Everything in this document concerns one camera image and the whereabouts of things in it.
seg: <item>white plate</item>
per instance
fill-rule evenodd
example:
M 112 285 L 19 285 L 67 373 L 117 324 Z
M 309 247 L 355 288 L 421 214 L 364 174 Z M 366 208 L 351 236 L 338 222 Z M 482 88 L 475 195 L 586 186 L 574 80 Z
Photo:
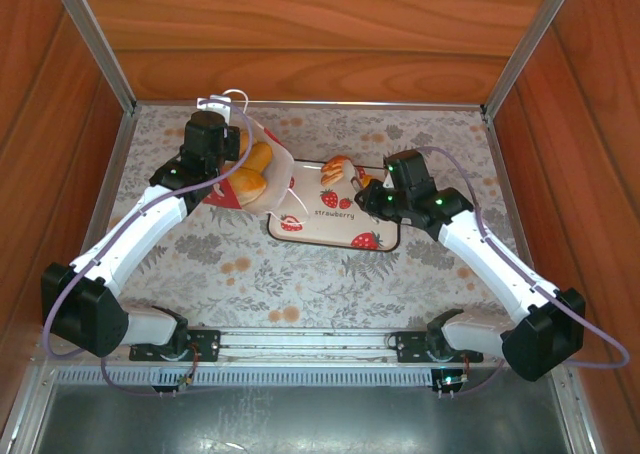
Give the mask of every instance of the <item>white plate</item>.
M 281 241 L 303 242 L 351 249 L 393 251 L 400 243 L 400 226 L 372 218 L 353 202 L 356 191 L 346 178 L 333 186 L 320 184 L 322 162 L 295 161 L 293 191 L 309 210 L 288 194 L 269 216 L 268 231 Z M 384 179 L 384 169 L 363 168 L 367 174 Z

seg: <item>wooden wall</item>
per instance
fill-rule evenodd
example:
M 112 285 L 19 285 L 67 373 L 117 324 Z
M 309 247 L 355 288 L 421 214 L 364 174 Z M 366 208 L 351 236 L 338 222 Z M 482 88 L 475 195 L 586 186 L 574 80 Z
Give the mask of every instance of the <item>wooden wall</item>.
M 640 0 L 567 0 L 495 119 L 536 267 L 631 352 L 624 369 L 581 372 L 621 453 L 640 446 L 639 33 Z M 619 358 L 585 342 L 583 359 Z
M 60 0 L 0 0 L 0 426 L 40 333 L 40 275 L 78 253 L 122 117 Z
M 88 0 L 139 99 L 483 103 L 542 0 Z

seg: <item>strawberry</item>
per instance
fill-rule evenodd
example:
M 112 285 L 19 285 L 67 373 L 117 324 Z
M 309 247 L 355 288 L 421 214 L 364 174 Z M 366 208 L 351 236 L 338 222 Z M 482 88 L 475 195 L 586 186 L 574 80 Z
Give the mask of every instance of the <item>strawberry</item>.
M 338 204 L 338 206 L 340 207 L 340 209 L 349 209 L 352 202 L 353 201 L 351 199 L 345 197 L 344 199 L 340 199 L 340 204 Z
M 282 216 L 280 220 L 282 221 L 280 227 L 283 231 L 295 232 L 302 230 L 302 224 L 293 216 Z
M 351 241 L 352 247 L 359 247 L 360 249 L 371 249 L 376 250 L 380 248 L 380 244 L 382 241 L 380 240 L 380 234 L 376 234 L 375 232 L 363 232 L 356 236 L 356 238 Z
M 326 189 L 320 193 L 320 199 L 324 202 L 325 206 L 335 209 L 338 207 L 338 195 L 331 189 Z

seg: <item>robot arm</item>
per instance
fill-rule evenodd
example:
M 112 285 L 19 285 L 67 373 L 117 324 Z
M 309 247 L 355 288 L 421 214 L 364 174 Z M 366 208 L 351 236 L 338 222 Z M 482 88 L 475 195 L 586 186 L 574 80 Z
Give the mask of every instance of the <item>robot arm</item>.
M 429 326 L 431 352 L 449 357 L 472 350 L 504 357 L 521 377 L 534 381 L 582 347 L 584 328 L 536 291 L 540 287 L 584 316 L 574 289 L 561 292 L 498 240 L 478 226 L 474 206 L 457 190 L 438 190 L 422 154 L 404 151 L 385 159 L 384 183 L 371 181 L 355 198 L 368 214 L 426 231 L 456 253 L 496 294 L 511 322 L 453 310 Z M 521 273 L 533 280 L 527 282 Z
M 191 116 L 179 155 L 155 172 L 151 186 L 107 236 L 70 266 L 54 263 L 44 272 L 41 288 L 46 318 L 76 273 L 86 270 L 61 304 L 51 332 L 98 357 L 108 355 L 121 344 L 151 344 L 168 356 L 185 350 L 186 319 L 161 308 L 125 311 L 117 298 L 151 248 L 185 219 L 211 188 L 171 194 L 216 178 L 226 160 L 238 160 L 239 130 L 228 126 L 228 109 L 216 111 L 198 111 Z M 163 199 L 142 211 L 160 197 Z M 115 237 L 125 225 L 128 228 L 124 234 Z M 96 255 L 107 246 L 106 254 L 96 262 Z

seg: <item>gray flower pattern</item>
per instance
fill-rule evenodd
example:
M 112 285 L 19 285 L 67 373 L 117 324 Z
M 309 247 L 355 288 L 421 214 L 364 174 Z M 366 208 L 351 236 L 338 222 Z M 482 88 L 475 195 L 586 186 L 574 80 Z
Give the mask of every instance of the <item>gray flower pattern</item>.
M 182 143 L 192 107 L 143 106 L 124 168 L 112 224 L 124 216 L 148 178 Z M 468 171 L 493 232 L 515 243 L 477 112 L 259 107 L 249 114 L 295 158 L 336 154 L 380 166 L 384 155 L 423 145 L 451 152 Z M 429 156 L 439 186 L 468 193 L 455 168 Z M 121 296 L 159 305 L 215 327 L 423 328 L 455 308 L 504 315 L 495 296 L 451 252 L 403 226 L 391 253 L 276 241 L 266 216 L 201 205 L 164 236 L 134 271 Z

